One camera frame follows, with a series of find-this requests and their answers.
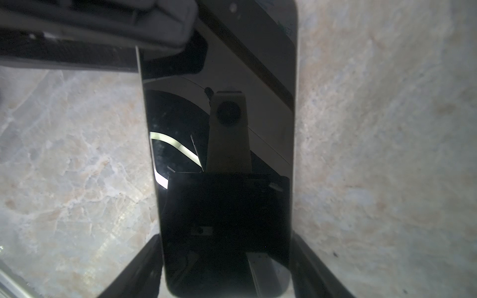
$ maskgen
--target marble countertop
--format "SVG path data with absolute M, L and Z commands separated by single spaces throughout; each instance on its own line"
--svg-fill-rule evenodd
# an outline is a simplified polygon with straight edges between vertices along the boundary
M 477 3 L 297 4 L 294 229 L 356 297 L 477 296 Z M 44 297 L 95 297 L 158 232 L 140 99 L 0 68 L 0 259 Z

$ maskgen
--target marble surface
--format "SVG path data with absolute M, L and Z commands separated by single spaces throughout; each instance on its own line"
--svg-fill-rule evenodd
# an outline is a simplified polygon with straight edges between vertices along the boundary
M 477 296 L 477 2 L 297 4 L 294 228 L 356 297 Z M 0 258 L 45 297 L 157 232 L 138 80 L 0 68 Z

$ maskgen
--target curved white light strip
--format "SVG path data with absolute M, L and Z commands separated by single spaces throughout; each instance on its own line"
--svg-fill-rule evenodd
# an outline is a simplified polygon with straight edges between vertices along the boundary
M 155 132 L 149 132 L 149 138 L 151 140 L 158 140 L 158 141 L 166 142 L 166 143 L 174 146 L 177 150 L 182 152 L 190 160 L 192 160 L 194 163 L 196 163 L 200 167 L 202 167 L 200 165 L 200 161 L 199 161 L 199 158 L 197 157 L 197 155 L 195 155 L 194 153 L 192 153 L 192 151 L 190 151 L 184 145 L 179 143 L 178 140 L 176 140 L 174 138 L 171 138 L 170 136 L 168 136 L 166 134 L 155 133 Z M 167 189 L 167 184 L 168 184 L 169 181 L 164 176 L 162 176 L 161 174 L 159 174 L 156 171 L 156 165 L 154 165 L 154 176 L 156 178 L 157 183 L 159 183 L 159 185 L 161 185 L 163 188 Z

